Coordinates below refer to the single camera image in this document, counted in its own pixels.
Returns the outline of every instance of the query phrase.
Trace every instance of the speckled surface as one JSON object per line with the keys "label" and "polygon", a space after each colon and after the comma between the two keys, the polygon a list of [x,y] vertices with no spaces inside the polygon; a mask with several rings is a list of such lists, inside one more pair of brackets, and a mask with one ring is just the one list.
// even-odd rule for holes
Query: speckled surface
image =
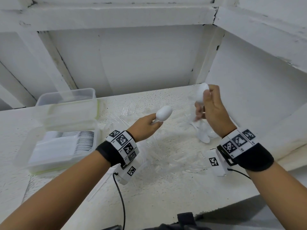
{"label": "speckled surface", "polygon": [[[164,139],[169,145],[167,153],[172,153],[174,148],[187,153],[211,149],[217,145],[218,139],[204,144],[195,137],[192,126],[182,127],[178,123],[178,116],[189,111],[188,96],[194,94],[196,88],[197,85],[194,85],[100,98],[104,110],[98,120],[99,127],[103,129],[112,112],[120,115],[123,107],[132,102],[140,114],[145,108],[153,108],[164,101],[174,107],[171,118],[162,126],[162,129],[172,132],[171,137]],[[31,110],[23,108],[0,112],[4,126],[0,137],[0,220],[52,179],[30,176],[27,171],[18,171],[10,165],[27,132],[39,126],[31,118]],[[169,224],[177,221],[178,213],[208,212],[258,194],[249,179],[234,173],[216,177],[210,169],[203,174],[178,172],[150,182],[136,181],[119,186],[126,207],[127,230]],[[113,179],[109,179],[89,202],[85,200],[80,205],[63,229],[96,230],[122,222],[121,200]]]}

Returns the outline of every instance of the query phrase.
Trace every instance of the forearm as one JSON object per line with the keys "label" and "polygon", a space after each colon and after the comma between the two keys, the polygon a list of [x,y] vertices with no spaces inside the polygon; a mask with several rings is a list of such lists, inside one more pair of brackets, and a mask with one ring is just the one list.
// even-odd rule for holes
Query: forearm
{"label": "forearm", "polygon": [[306,187],[276,162],[265,171],[247,173],[284,228],[306,229]]}
{"label": "forearm", "polygon": [[61,229],[109,168],[94,151],[25,201],[1,229]]}

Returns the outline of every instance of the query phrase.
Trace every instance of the wrist strap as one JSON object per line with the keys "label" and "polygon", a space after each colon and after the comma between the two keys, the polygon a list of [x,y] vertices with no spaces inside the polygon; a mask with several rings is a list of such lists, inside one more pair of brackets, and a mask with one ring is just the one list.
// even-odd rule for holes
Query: wrist strap
{"label": "wrist strap", "polygon": [[134,138],[128,131],[114,130],[96,150],[111,166],[119,163],[121,166],[128,165],[139,154]]}
{"label": "wrist strap", "polygon": [[230,166],[238,164],[251,171],[266,170],[274,162],[270,152],[258,143],[255,134],[247,128],[238,128],[225,136],[217,149]]}

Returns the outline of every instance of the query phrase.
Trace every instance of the hand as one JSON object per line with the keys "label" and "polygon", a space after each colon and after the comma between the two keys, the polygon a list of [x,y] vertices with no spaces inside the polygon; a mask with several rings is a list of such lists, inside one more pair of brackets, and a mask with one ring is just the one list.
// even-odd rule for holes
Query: hand
{"label": "hand", "polygon": [[222,103],[219,86],[209,85],[209,89],[210,90],[205,90],[203,94],[204,107],[202,107],[198,102],[195,102],[195,121],[207,119],[212,129],[223,138],[237,129],[237,127],[230,120],[226,108]]}
{"label": "hand", "polygon": [[158,130],[163,122],[156,122],[151,125],[152,121],[156,119],[156,114],[151,114],[139,118],[131,127],[127,129],[133,135],[135,142],[139,142],[152,136]]}

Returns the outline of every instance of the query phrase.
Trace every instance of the wire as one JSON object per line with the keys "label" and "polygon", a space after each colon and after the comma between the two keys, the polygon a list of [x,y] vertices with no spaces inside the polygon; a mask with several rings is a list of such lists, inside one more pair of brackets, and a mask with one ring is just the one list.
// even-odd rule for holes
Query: wire
{"label": "wire", "polygon": [[122,208],[123,208],[123,210],[124,210],[124,224],[122,225],[122,230],[125,230],[125,224],[126,224],[125,204],[124,204],[124,200],[122,199],[122,194],[121,194],[121,192],[120,192],[120,190],[119,190],[119,187],[118,187],[118,185],[117,185],[117,182],[116,182],[116,180],[115,180],[114,175],[118,175],[118,173],[113,173],[113,179],[114,179],[115,185],[116,185],[116,187],[117,187],[117,190],[118,190],[120,199],[122,200]]}
{"label": "wire", "polygon": [[242,175],[244,175],[245,177],[247,177],[247,178],[249,178],[249,179],[251,179],[249,176],[247,176],[246,174],[244,174],[244,173],[241,173],[240,171],[238,171],[238,170],[233,170],[233,169],[229,169],[229,168],[227,168],[227,170],[229,170],[229,171],[235,171],[235,172],[237,172],[237,173],[239,173],[239,174],[242,174]]}

